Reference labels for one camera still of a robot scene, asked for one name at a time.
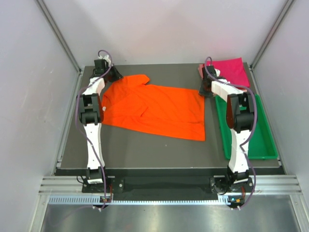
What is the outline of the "orange t shirt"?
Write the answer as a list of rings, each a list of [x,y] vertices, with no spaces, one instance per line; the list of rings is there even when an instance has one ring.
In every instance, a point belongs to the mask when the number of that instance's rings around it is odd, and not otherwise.
[[[197,90],[150,84],[144,74],[112,83],[102,97],[105,125],[205,141],[204,98]]]

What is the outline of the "magenta folded t shirt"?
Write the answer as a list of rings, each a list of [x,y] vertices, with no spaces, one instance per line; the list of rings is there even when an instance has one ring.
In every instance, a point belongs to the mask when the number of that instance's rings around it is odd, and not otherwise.
[[[220,76],[234,85],[250,87],[242,58],[213,61],[212,65],[220,71]]]

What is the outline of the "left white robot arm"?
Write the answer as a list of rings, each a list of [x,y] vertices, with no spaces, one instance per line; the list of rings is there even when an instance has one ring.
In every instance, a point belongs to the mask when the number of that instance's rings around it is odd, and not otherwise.
[[[88,86],[82,88],[77,96],[78,116],[83,126],[81,131],[87,142],[87,168],[85,182],[93,185],[98,191],[106,191],[109,179],[105,177],[105,162],[101,150],[101,126],[104,120],[105,108],[101,105],[101,92],[107,82],[115,82],[123,78],[111,58],[106,55],[94,60],[95,67],[89,79]]]

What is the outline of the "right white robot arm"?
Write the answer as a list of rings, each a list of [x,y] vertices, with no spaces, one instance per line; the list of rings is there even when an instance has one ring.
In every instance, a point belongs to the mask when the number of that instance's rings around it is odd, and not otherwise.
[[[245,86],[232,84],[217,76],[212,65],[201,68],[202,83],[200,95],[219,96],[226,102],[226,124],[231,131],[231,158],[225,175],[225,185],[230,191],[237,191],[249,181],[249,142],[257,123],[257,105],[253,92]]]

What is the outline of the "right aluminium frame post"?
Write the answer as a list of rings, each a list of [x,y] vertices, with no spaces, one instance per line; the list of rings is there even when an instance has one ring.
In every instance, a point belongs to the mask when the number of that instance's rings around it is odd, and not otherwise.
[[[275,37],[277,31],[279,30],[280,26],[284,22],[287,14],[289,13],[291,8],[293,7],[294,3],[295,3],[295,0],[286,0],[284,2],[284,5],[282,6],[278,16],[276,17],[276,20],[274,21],[273,25],[271,26],[270,31],[268,32],[266,38],[264,39],[262,45],[260,46],[257,54],[255,55],[251,65],[250,65],[251,70],[254,70],[257,67],[259,61],[261,60],[262,56],[266,52],[267,48],[269,47],[271,41]]]

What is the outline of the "green plastic tray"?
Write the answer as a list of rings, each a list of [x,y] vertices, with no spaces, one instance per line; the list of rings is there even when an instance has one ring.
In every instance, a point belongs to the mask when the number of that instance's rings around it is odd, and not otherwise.
[[[267,121],[260,97],[255,95],[257,104],[257,125],[251,140],[249,141],[248,158],[251,160],[271,160],[278,157],[275,142]],[[219,96],[215,97],[218,113],[223,150],[226,159],[231,158],[232,135],[226,123],[226,102]]]

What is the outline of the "pink folded t shirt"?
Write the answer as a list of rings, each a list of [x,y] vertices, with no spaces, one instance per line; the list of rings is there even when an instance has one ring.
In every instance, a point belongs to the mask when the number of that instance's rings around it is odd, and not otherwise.
[[[203,79],[203,68],[205,67],[205,64],[199,64],[199,67],[198,67],[198,72],[199,72],[199,75],[201,77],[201,79]]]

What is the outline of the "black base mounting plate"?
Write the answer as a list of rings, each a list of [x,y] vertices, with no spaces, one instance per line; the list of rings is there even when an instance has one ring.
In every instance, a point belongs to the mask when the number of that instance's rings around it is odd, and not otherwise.
[[[113,194],[115,200],[215,200],[218,193],[250,193],[253,180],[227,188],[226,168],[106,170],[107,184],[83,184],[83,193]]]

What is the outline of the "aluminium frame post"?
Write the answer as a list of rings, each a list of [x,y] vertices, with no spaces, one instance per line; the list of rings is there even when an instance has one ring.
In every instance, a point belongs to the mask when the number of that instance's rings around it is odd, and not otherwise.
[[[71,49],[69,48],[61,30],[59,29],[54,17],[52,16],[48,6],[46,5],[45,1],[43,0],[35,0],[35,3],[38,5],[41,13],[43,14],[45,20],[47,21],[48,25],[50,26],[51,30],[53,31],[56,39],[58,40],[59,44],[63,48],[66,56],[70,60],[71,64],[73,65],[74,69],[80,73],[82,71],[80,65],[78,64],[76,58],[74,57]]]
[[[271,26],[270,31],[268,32],[266,38],[264,39],[262,45],[260,46],[257,54],[255,55],[251,65],[250,65],[251,70],[254,70],[257,67],[259,61],[261,60],[262,56],[266,52],[267,48],[269,47],[271,41],[275,37],[277,31],[279,30],[280,26],[284,22],[287,14],[289,13],[291,8],[293,7],[294,3],[295,3],[295,0],[286,0],[284,2],[284,5],[282,6],[278,16],[276,17],[276,20],[274,21],[273,25]]]

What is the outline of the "left aluminium frame post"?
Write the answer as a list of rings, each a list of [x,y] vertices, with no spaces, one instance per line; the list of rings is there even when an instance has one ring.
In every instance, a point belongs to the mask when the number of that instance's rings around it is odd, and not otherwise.
[[[41,13],[43,14],[45,20],[47,21],[48,25],[50,26],[51,30],[53,31],[56,39],[58,40],[59,44],[63,48],[66,56],[70,60],[71,64],[73,65],[74,69],[80,73],[82,71],[80,65],[78,64],[76,58],[74,57],[71,49],[69,48],[61,30],[59,29],[54,17],[52,16],[48,6],[46,5],[45,1],[43,0],[35,0],[35,3],[38,5]]]

